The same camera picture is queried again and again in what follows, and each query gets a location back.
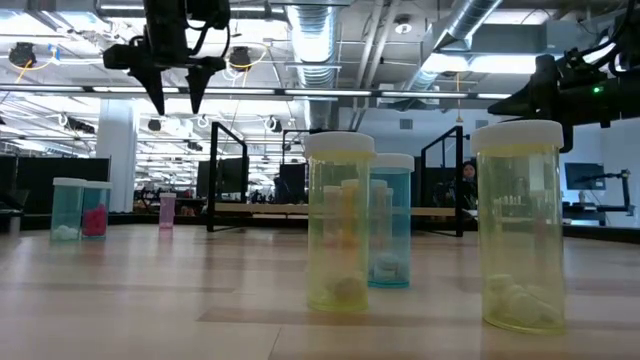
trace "translucent plastic container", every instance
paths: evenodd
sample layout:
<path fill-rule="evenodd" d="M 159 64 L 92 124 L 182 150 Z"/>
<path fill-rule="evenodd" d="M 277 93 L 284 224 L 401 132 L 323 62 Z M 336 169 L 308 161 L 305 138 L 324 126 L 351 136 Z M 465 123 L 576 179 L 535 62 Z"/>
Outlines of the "translucent plastic container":
<path fill-rule="evenodd" d="M 484 320 L 509 330 L 562 333 L 562 126 L 500 123 L 477 130 L 471 146 L 478 155 Z"/>
<path fill-rule="evenodd" d="M 111 183 L 87 181 L 82 205 L 82 238 L 104 239 L 109 219 Z"/>
<path fill-rule="evenodd" d="M 173 228 L 173 218 L 176 216 L 176 194 L 160 194 L 160 228 Z"/>
<path fill-rule="evenodd" d="M 80 240 L 82 221 L 82 195 L 86 180 L 72 178 L 53 179 L 53 206 L 51 209 L 51 240 Z"/>
<path fill-rule="evenodd" d="M 369 286 L 409 286 L 414 167 L 414 158 L 404 154 L 378 154 L 371 164 Z"/>
<path fill-rule="evenodd" d="M 309 158 L 309 306 L 324 311 L 368 307 L 369 163 L 373 139 L 347 132 L 306 139 Z"/>

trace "pink object in bottle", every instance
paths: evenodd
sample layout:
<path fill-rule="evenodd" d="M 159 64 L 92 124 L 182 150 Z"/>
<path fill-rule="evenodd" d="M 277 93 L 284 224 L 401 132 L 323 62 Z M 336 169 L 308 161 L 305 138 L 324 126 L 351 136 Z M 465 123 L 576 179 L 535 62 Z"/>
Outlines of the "pink object in bottle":
<path fill-rule="evenodd" d="M 176 194 L 160 194 L 160 228 L 173 228 L 173 218 L 176 215 Z"/>

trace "wooden table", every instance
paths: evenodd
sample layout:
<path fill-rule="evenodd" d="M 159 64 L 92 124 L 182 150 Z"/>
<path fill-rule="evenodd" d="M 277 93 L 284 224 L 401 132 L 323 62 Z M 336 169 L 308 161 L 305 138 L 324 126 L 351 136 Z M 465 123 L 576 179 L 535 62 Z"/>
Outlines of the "wooden table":
<path fill-rule="evenodd" d="M 112 226 L 106 242 L 0 238 L 7 360 L 638 359 L 640 247 L 565 241 L 568 333 L 480 319 L 476 235 L 418 234 L 412 287 L 362 314 L 305 304 L 306 231 Z"/>

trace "yellow pill bottle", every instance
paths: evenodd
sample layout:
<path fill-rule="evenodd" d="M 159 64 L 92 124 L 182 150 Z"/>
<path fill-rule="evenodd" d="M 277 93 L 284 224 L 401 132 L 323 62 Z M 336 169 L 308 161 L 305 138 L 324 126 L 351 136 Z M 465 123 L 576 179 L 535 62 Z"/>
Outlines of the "yellow pill bottle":
<path fill-rule="evenodd" d="M 471 137 L 478 167 L 482 314 L 525 333 L 564 332 L 562 125 L 499 123 Z"/>
<path fill-rule="evenodd" d="M 309 159 L 307 301 L 323 311 L 368 307 L 369 175 L 373 138 L 325 132 L 305 141 Z"/>

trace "white pill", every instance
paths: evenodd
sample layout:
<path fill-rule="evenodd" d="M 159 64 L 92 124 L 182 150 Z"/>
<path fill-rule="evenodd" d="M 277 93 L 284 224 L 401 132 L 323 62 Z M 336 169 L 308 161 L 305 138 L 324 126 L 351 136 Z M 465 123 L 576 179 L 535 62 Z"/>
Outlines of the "white pill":
<path fill-rule="evenodd" d="M 533 296 L 520 292 L 509 298 L 509 314 L 524 325 L 532 325 L 540 320 L 540 302 Z"/>
<path fill-rule="evenodd" d="M 520 293 L 525 293 L 526 291 L 524 290 L 524 288 L 520 285 L 511 285 L 509 286 L 509 288 L 507 288 L 507 290 L 505 292 L 502 293 L 502 301 L 504 301 L 505 303 L 508 303 L 509 300 L 511 300 L 511 298 L 517 294 Z"/>
<path fill-rule="evenodd" d="M 513 277 L 508 274 L 495 274 L 489 276 L 486 286 L 495 294 L 501 294 L 514 285 Z"/>
<path fill-rule="evenodd" d="M 557 326 L 560 326 L 562 324 L 563 319 L 560 311 L 556 310 L 553 306 L 540 301 L 538 302 L 538 306 L 540 308 L 540 316 L 542 321 Z"/>
<path fill-rule="evenodd" d="M 541 288 L 540 286 L 528 285 L 527 287 L 525 287 L 525 290 L 527 290 L 527 292 L 531 294 L 531 296 L 535 297 L 536 299 L 542 302 L 546 302 L 546 303 L 553 302 L 553 297 L 551 296 L 551 293 Z"/>

